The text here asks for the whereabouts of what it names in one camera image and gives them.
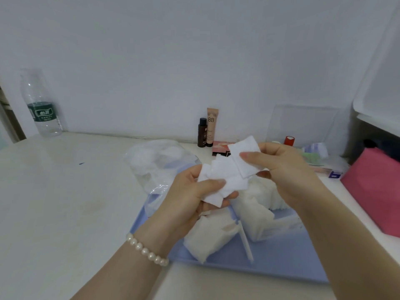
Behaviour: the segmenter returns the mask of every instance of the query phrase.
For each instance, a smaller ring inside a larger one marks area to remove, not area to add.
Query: forearm
[[[135,237],[161,257],[166,257],[174,244],[168,233],[151,221],[141,226]],[[71,300],[146,299],[161,268],[125,242]]]
[[[298,208],[336,297],[395,299],[400,267],[330,191]]]

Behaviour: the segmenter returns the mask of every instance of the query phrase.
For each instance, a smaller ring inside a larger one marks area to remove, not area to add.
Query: dark brown bottle
[[[206,141],[207,141],[207,119],[200,118],[200,124],[199,124],[198,135],[197,135],[197,146],[205,147]]]

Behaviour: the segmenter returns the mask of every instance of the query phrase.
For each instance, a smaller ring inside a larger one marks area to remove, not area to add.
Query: pearl bracelet
[[[150,252],[147,248],[143,247],[143,244],[138,242],[131,233],[128,233],[126,235],[126,241],[130,245],[133,245],[136,250],[141,251],[143,256],[147,256],[148,260],[153,261],[155,264],[158,264],[160,266],[167,266],[169,264],[170,260],[168,258],[164,259],[160,256],[156,256],[155,253]]]

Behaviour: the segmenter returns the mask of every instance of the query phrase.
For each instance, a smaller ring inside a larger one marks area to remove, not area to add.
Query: bb cream tube
[[[217,125],[218,110],[215,108],[207,108],[207,141],[208,147],[214,142],[215,126]]]

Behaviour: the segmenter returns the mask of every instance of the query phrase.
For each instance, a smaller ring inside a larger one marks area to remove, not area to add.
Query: woman's right hand
[[[261,152],[243,152],[240,156],[247,163],[269,169],[257,175],[275,182],[279,194],[290,207],[296,209],[310,200],[318,200],[328,191],[294,147],[278,143],[258,146]]]

